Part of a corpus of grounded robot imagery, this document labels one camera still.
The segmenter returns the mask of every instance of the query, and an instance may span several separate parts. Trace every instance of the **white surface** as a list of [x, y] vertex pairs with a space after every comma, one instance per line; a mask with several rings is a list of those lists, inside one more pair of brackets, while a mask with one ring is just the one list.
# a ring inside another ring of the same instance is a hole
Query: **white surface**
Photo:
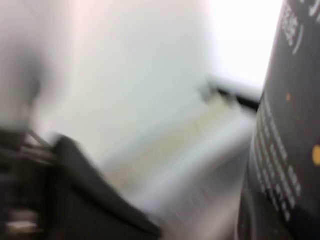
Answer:
[[69, 49], [59, 56], [59, 99], [39, 112], [40, 134], [71, 136], [98, 161], [179, 109], [206, 74], [198, 2], [64, 3]]
[[282, 2], [206, 1], [210, 74], [261, 92]]
[[37, 131], [76, 139], [97, 163], [193, 101], [208, 74], [261, 90], [282, 3], [13, 2], [35, 28], [53, 23]]

